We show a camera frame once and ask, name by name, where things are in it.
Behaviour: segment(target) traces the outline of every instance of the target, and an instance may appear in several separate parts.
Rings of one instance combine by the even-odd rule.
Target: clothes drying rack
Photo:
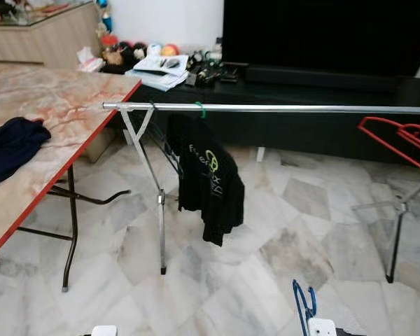
[[[129,135],[134,142],[134,147],[139,154],[140,160],[150,176],[150,180],[157,189],[157,211],[159,216],[160,231],[160,273],[166,274],[167,264],[165,260],[165,191],[161,185],[151,163],[149,162],[146,151],[140,142],[146,128],[153,116],[155,109],[159,111],[195,111],[202,112],[248,112],[248,113],[380,113],[380,114],[406,114],[420,113],[420,107],[404,106],[330,106],[330,105],[227,105],[227,104],[166,104],[166,103],[119,103],[104,102],[104,109],[115,109],[121,113],[122,119],[126,124]],[[138,130],[134,129],[129,117],[129,112],[146,111],[143,122]]]

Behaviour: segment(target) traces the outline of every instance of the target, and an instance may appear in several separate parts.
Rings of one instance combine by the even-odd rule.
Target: marble-pattern table top
[[[0,126],[17,116],[42,118],[51,133],[0,183],[0,247],[116,113],[102,102],[123,102],[139,84],[119,75],[0,64]]]

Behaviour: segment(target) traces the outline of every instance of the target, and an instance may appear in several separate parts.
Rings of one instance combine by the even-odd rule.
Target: dark blue cloth
[[[12,176],[51,138],[42,120],[16,117],[0,126],[0,182]]]

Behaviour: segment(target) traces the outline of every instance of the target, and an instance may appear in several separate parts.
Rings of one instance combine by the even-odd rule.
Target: chrome rod
[[[420,107],[406,106],[343,106],[343,105],[226,105],[226,104],[203,104],[207,111],[230,111],[230,112],[274,112],[274,113],[420,113]],[[117,110],[148,110],[153,107],[149,103],[103,103],[104,109]],[[197,104],[166,104],[158,103],[155,107],[166,111],[201,111]]]

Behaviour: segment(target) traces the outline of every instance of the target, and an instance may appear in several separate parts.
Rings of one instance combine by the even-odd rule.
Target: metal stand
[[[252,113],[420,113],[420,107],[405,107],[405,106],[317,106],[317,105],[224,105],[224,104],[165,104],[158,103],[155,105],[156,109],[161,111],[195,111],[198,113],[202,112],[202,109],[207,111],[222,111],[222,112],[252,112]],[[160,228],[160,273],[165,274],[167,268],[165,265],[165,220],[164,220],[164,204],[165,204],[165,193],[161,189],[158,180],[155,177],[151,164],[148,160],[148,156],[140,143],[140,138],[143,136],[146,127],[148,126],[151,116],[154,112],[152,104],[148,103],[103,103],[104,109],[117,109],[121,112],[123,121],[126,124],[129,136],[134,142],[134,147],[139,154],[140,160],[150,176],[150,180],[157,189],[157,206],[159,209],[159,228]],[[140,128],[137,132],[134,126],[130,122],[128,111],[146,111],[145,117]],[[259,148],[257,159],[262,159],[264,151]]]
[[[376,202],[371,204],[364,204],[359,206],[353,206],[353,210],[368,209],[376,207],[385,207],[393,205],[397,214],[393,224],[393,234],[391,239],[391,250],[389,254],[387,266],[386,266],[386,280],[390,284],[393,283],[395,276],[395,268],[397,264],[398,246],[400,244],[400,233],[401,226],[403,224],[403,217],[408,212],[408,202],[416,197],[420,193],[420,183],[412,191],[408,192],[405,196],[397,199],[396,202]]]
[[[60,196],[60,197],[66,197],[70,199],[70,214],[71,214],[71,228],[72,228],[72,234],[71,236],[65,236],[63,234],[57,234],[52,232],[46,232],[41,230],[35,230],[30,229],[28,227],[18,227],[17,230],[33,233],[35,235],[41,235],[56,239],[62,239],[62,240],[68,240],[70,241],[70,249],[69,249],[69,255],[67,256],[67,260],[65,263],[64,268],[64,276],[62,279],[62,292],[65,293],[69,290],[69,274],[70,274],[70,266],[71,262],[73,261],[73,256],[75,253],[76,243],[78,241],[78,218],[76,215],[76,200],[82,200],[86,202],[90,202],[93,204],[107,204],[109,202],[112,202],[115,198],[118,196],[124,195],[124,194],[130,194],[130,190],[120,191],[111,196],[108,199],[100,200],[95,198],[86,197],[83,195],[80,195],[75,192],[75,181],[74,181],[74,175],[73,175],[73,165],[69,167],[69,170],[67,172],[68,176],[68,184],[69,189],[63,189],[61,187],[58,187],[54,185],[51,190],[48,192],[50,195]]]

